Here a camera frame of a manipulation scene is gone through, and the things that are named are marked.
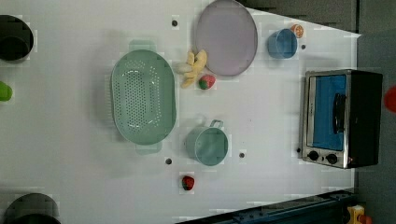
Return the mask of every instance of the oven knob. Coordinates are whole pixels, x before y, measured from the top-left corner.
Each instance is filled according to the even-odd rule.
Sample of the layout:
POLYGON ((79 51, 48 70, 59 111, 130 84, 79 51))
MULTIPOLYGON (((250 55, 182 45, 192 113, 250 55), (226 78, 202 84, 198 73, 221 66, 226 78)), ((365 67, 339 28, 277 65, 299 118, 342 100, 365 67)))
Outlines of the oven knob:
POLYGON ((309 159, 316 161, 319 158, 319 154, 316 151, 311 151, 308 154, 309 159))
POLYGON ((334 154, 330 154, 329 156, 327 156, 326 160, 329 162, 329 164, 336 164, 338 161, 337 156, 334 154))

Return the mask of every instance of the toaster oven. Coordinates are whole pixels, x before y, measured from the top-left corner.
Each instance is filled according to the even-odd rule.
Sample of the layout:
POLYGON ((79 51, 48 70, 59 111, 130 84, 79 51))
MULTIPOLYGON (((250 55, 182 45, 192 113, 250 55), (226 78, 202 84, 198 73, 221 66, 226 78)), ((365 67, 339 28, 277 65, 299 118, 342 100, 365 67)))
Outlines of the toaster oven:
POLYGON ((339 168, 378 163, 382 75, 307 72, 303 160, 339 168))

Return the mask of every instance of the small hole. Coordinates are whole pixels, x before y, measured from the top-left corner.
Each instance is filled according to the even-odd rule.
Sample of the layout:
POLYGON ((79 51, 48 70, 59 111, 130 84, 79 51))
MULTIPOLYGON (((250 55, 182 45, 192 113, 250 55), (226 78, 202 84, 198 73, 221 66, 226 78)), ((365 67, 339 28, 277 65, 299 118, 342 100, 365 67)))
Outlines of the small hole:
POLYGON ((172 164, 172 160, 171 159, 166 159, 165 164, 167 164, 167 165, 172 164))

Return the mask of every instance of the black bowl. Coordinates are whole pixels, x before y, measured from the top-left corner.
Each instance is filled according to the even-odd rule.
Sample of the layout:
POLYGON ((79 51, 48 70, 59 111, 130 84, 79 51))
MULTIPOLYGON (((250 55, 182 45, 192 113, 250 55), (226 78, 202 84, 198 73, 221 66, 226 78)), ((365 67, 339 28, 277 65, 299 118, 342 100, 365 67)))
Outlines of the black bowl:
POLYGON ((0 59, 17 61, 32 50, 34 37, 29 26, 13 16, 0 16, 0 59))

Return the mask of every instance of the mug handle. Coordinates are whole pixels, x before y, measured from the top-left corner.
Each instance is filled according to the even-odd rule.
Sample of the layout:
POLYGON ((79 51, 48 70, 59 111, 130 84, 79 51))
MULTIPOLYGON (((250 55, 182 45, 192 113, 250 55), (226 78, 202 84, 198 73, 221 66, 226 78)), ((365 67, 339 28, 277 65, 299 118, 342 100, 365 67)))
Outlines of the mug handle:
POLYGON ((129 51, 138 49, 146 49, 157 52, 157 47, 154 44, 154 41, 149 39, 133 39, 131 43, 129 43, 129 51))
POLYGON ((215 126, 215 123, 218 123, 218 124, 219 124, 218 129, 221 129, 221 128, 222 128, 223 122, 222 122, 221 120, 218 120, 218 119, 214 119, 214 120, 212 121, 212 123, 210 123, 210 127, 213 128, 213 127, 215 126))

